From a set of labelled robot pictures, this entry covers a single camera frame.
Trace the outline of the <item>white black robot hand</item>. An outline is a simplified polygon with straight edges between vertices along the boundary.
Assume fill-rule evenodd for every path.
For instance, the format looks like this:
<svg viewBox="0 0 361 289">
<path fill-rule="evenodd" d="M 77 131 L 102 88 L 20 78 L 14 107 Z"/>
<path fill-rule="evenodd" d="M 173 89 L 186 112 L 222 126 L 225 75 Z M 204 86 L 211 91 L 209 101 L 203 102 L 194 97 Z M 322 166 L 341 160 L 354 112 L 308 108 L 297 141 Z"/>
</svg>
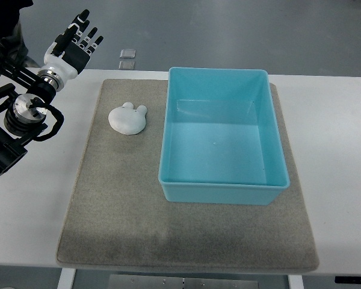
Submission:
<svg viewBox="0 0 361 289">
<path fill-rule="evenodd" d="M 103 41 L 103 37 L 97 35 L 96 27 L 87 30 L 90 25 L 89 14 L 89 10 L 85 9 L 75 16 L 72 23 L 57 36 L 45 53 L 42 70 L 55 78 L 60 88 L 85 69 Z"/>
</svg>

